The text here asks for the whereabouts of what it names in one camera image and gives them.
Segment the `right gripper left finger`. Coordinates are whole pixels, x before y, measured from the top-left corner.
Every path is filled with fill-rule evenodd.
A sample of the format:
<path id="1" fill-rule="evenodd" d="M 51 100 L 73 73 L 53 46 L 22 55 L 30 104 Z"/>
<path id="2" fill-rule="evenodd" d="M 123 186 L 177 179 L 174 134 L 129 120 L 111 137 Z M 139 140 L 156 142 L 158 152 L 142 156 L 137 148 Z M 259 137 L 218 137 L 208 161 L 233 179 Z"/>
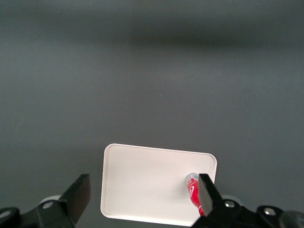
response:
<path id="1" fill-rule="evenodd" d="M 21 214 L 16 207 L 0 209 L 2 228 L 75 228 L 91 198 L 90 175 L 81 174 L 60 196 L 43 199 Z"/>

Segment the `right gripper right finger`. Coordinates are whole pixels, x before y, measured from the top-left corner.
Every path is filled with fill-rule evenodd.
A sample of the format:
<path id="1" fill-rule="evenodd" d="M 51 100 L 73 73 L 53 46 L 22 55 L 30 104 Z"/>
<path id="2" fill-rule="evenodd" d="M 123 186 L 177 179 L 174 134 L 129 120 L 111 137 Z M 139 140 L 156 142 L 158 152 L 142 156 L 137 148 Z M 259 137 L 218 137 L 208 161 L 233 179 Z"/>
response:
<path id="1" fill-rule="evenodd" d="M 208 174 L 199 175 L 199 200 L 204 212 L 193 228 L 302 228 L 304 214 L 283 211 L 274 206 L 262 205 L 255 212 L 235 200 L 224 199 Z"/>

